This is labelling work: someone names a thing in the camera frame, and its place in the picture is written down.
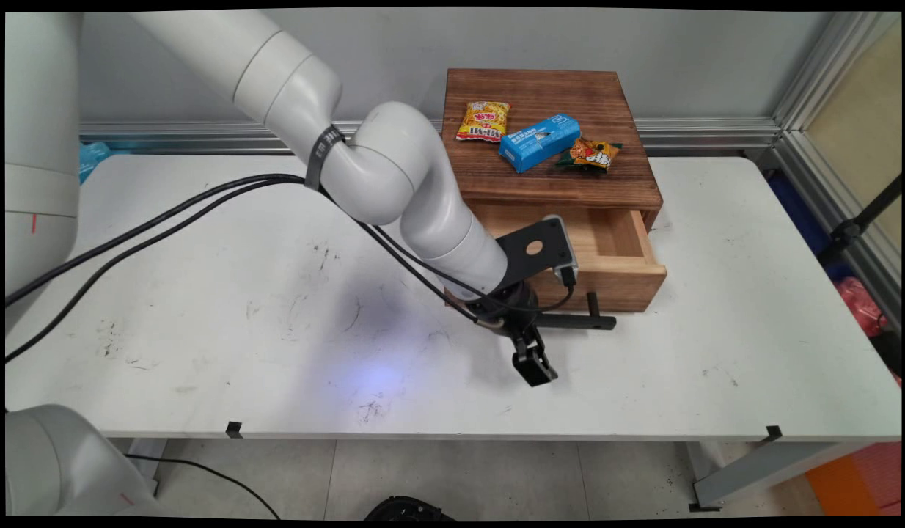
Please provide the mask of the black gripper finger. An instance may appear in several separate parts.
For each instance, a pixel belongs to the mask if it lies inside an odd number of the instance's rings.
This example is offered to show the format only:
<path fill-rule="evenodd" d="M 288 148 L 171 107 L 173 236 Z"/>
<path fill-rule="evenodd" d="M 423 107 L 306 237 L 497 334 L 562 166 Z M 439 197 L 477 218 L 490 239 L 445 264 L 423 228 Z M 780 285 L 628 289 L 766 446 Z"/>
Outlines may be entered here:
<path fill-rule="evenodd" d="M 530 387 L 537 387 L 557 380 L 559 373 L 543 351 L 522 351 L 522 378 Z"/>
<path fill-rule="evenodd" d="M 516 369 L 542 369 L 543 345 L 537 327 L 527 327 L 513 338 L 512 364 Z"/>

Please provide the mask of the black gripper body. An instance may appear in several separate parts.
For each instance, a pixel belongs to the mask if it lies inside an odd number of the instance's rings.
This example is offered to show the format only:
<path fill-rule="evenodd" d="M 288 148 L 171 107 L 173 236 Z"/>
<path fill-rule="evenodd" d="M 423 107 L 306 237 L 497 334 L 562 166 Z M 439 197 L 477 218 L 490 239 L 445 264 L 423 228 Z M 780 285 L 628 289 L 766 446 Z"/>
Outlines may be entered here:
<path fill-rule="evenodd" d="M 509 338 L 538 338 L 536 326 L 538 297 L 527 282 L 519 282 L 495 292 L 490 300 L 465 303 L 467 311 L 478 318 L 478 324 L 493 333 Z"/>

